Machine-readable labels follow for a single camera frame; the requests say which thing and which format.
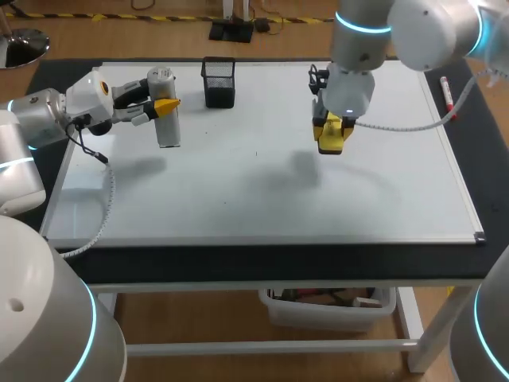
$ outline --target wire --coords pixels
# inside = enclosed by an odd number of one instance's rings
[[[74,251],[61,253],[61,256],[64,259],[68,259],[73,256],[81,255],[85,251],[92,248],[99,241],[99,238],[103,235],[104,229],[106,228],[108,221],[111,217],[111,210],[113,209],[113,204],[115,202],[115,192],[117,190],[115,173],[113,172],[113,169],[111,168],[110,163],[106,164],[106,168],[108,169],[109,178],[110,178],[110,196],[108,197],[106,213],[104,214],[104,218],[103,218],[101,227],[99,228],[99,230],[98,230],[97,234],[94,236],[94,238],[92,240],[90,240],[88,243],[86,243],[83,247],[75,249]]]
[[[156,0],[152,0],[152,2],[148,6],[143,6],[141,8],[138,8],[137,6],[134,6],[134,0],[130,0],[130,8],[132,10],[149,10],[153,6],[156,5]]]
[[[356,126],[362,126],[367,127],[369,129],[375,129],[375,130],[383,130],[383,131],[396,131],[396,132],[402,132],[402,133],[411,133],[414,131],[425,131],[425,130],[431,130],[435,127],[439,127],[440,125],[443,125],[444,123],[447,123],[453,115],[455,115],[463,106],[464,102],[467,100],[468,95],[470,94],[470,91],[472,90],[473,86],[476,84],[476,81],[479,77],[487,76],[487,75],[495,75],[504,78],[507,80],[508,75],[495,69],[485,69],[482,72],[476,73],[472,78],[467,82],[467,84],[464,86],[463,91],[460,94],[460,98],[457,100],[457,103],[454,105],[453,109],[445,115],[444,118],[442,118],[440,121],[437,121],[435,123],[431,123],[429,125],[425,126],[418,126],[418,127],[387,127],[387,126],[379,126],[379,125],[373,125],[370,123],[363,123],[363,122],[357,122]]]
[[[253,7],[253,5],[251,4],[251,2],[249,2],[249,9],[253,11],[253,17],[251,18],[250,21],[254,21],[256,20],[256,10],[255,8]]]
[[[70,134],[69,134],[69,127],[71,125],[74,125],[75,126],[75,129],[78,131],[78,135],[80,137],[80,141],[76,141]],[[102,155],[100,152],[98,151],[94,151],[94,150],[91,150],[89,149],[88,147],[86,147],[84,145],[84,142],[83,142],[83,135],[81,133],[81,131],[83,130],[83,121],[81,121],[80,119],[73,119],[71,120],[70,122],[68,122],[67,125],[65,125],[65,128],[64,128],[64,132],[65,132],[65,135],[67,135],[67,138],[69,138],[69,140],[71,142],[74,142],[76,145],[78,145],[79,147],[81,147],[81,149],[83,150],[83,152],[87,155],[90,155],[92,157],[94,157],[95,159],[97,159],[98,161],[104,163],[105,165],[108,163],[108,158],[106,158],[104,155]]]
[[[276,14],[278,15],[280,18],[281,18],[281,27],[279,28],[279,30],[277,32],[274,32],[274,33],[271,33],[271,32],[268,32],[267,34],[271,35],[271,36],[277,36],[278,34],[280,34],[282,32],[282,30],[285,28],[285,18],[281,15],[281,13],[279,13],[277,10],[268,10],[264,5],[263,5],[263,2],[262,4],[260,5],[260,8],[262,9],[263,12],[265,12],[266,14]]]
[[[69,127],[72,124],[75,125],[75,129],[78,131],[78,135],[80,137],[79,142],[76,141],[69,134]],[[86,243],[83,247],[77,248],[74,251],[61,253],[61,256],[64,259],[68,259],[70,257],[77,256],[77,255],[84,253],[85,251],[87,251],[88,249],[93,247],[95,245],[95,243],[97,243],[99,241],[99,238],[103,235],[104,229],[106,228],[108,221],[111,217],[111,210],[113,209],[113,204],[115,202],[115,192],[117,189],[115,173],[113,172],[113,169],[111,168],[108,158],[105,157],[104,155],[102,155],[100,152],[91,150],[84,145],[82,130],[83,130],[83,121],[79,120],[79,119],[73,119],[73,120],[69,121],[69,123],[67,125],[65,125],[65,128],[64,128],[65,135],[67,135],[67,137],[69,138],[69,140],[71,142],[74,142],[77,146],[80,146],[85,154],[88,154],[88,155],[96,158],[98,161],[102,162],[106,166],[106,168],[108,169],[108,174],[109,174],[109,178],[110,178],[110,195],[108,197],[108,202],[107,202],[106,212],[104,213],[103,222],[101,223],[101,226],[100,226],[97,234],[93,237],[92,240],[90,240],[88,243]]]

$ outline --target whiteboard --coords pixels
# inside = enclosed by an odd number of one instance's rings
[[[310,64],[237,63],[230,110],[204,106],[200,63],[167,64],[181,98],[180,148],[160,149],[153,123],[85,134],[117,177],[113,214],[98,245],[474,244],[482,227],[443,127],[357,127],[342,155],[320,155]],[[99,71],[119,86],[145,78],[153,66],[107,63]],[[439,120],[421,73],[388,61],[374,76],[364,122],[406,127]],[[106,174],[70,146],[59,179],[42,234],[58,248],[80,246],[101,224]]]

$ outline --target black cable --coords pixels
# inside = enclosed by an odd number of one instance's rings
[[[279,28],[279,31],[277,31],[275,33],[270,33],[270,32],[268,33],[271,36],[276,36],[276,35],[280,34],[281,31],[285,28],[285,18],[277,10],[268,10],[268,9],[266,9],[263,6],[263,4],[260,6],[260,8],[262,8],[262,11],[265,12],[266,14],[276,14],[276,15],[278,15],[281,18],[281,28]]]
[[[16,14],[17,17],[19,17],[19,18],[27,18],[29,16],[21,8],[15,6],[13,3],[10,3],[9,6],[14,11],[14,14]]]
[[[69,127],[71,125],[74,125],[75,129],[78,131],[78,135],[80,137],[80,141],[76,141],[70,134],[69,134]],[[85,146],[84,142],[83,142],[83,135],[81,133],[81,131],[83,130],[83,123],[82,121],[80,121],[79,119],[72,119],[71,121],[68,122],[67,125],[65,125],[65,128],[64,128],[64,132],[65,132],[65,135],[67,135],[67,138],[71,141],[71,142],[74,142],[76,145],[78,145],[79,147],[81,147],[81,150],[83,150],[83,152],[87,155],[90,155],[91,157],[94,157],[95,159],[97,159],[98,161],[104,163],[105,165],[109,162],[108,161],[108,158],[105,157],[104,155],[102,155],[100,152],[98,151],[94,151],[94,150],[91,150],[89,149],[88,147]]]
[[[152,2],[150,3],[150,5],[148,6],[143,6],[142,8],[138,8],[137,6],[134,6],[134,0],[130,0],[130,8],[132,10],[149,10],[150,8],[152,8],[153,6],[156,5],[156,0],[152,0]]]
[[[250,10],[252,10],[252,11],[253,11],[253,17],[251,18],[251,20],[250,20],[250,21],[254,21],[254,20],[256,20],[256,10],[255,10],[255,8],[251,5],[251,2],[249,2],[249,8],[250,8]]]

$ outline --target floor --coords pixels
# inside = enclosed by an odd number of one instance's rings
[[[142,6],[148,0],[135,0]],[[235,0],[237,14],[242,14]],[[328,18],[337,0],[266,0],[267,7],[286,17]],[[26,12],[132,14],[129,0],[19,0]],[[257,16],[264,13],[260,0],[253,0]],[[156,6],[136,14],[173,16],[221,16],[221,0],[157,0]],[[285,25],[276,36],[255,34],[249,45],[209,41],[206,22],[159,22],[81,19],[11,20],[13,28],[35,27],[52,39],[47,59],[127,57],[327,57],[330,24]],[[471,63],[472,70],[482,64]],[[4,87],[0,102],[22,96],[37,68],[36,64],[0,72]],[[506,105],[509,87],[488,89],[481,81],[485,99],[501,133],[509,142]],[[415,288],[422,320],[427,325],[446,297],[445,288]],[[270,325],[264,306],[255,292],[203,292],[132,294],[119,298],[115,317],[127,343],[165,341],[261,341],[275,339],[344,338],[338,333],[282,329]],[[380,322],[365,338],[401,335],[398,318]],[[452,382],[443,353],[423,376],[412,376],[405,357],[398,353],[340,355],[278,355],[224,357],[162,357],[129,359],[126,381],[421,381]]]

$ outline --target blue led ring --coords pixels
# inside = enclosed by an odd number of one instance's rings
[[[343,26],[346,26],[347,28],[351,30],[355,30],[356,32],[361,33],[370,33],[370,34],[380,34],[380,33],[389,33],[390,32],[390,26],[387,26],[385,28],[365,28],[360,25],[352,24],[351,22],[348,22],[341,18],[341,16],[336,12],[336,19],[339,21]]]

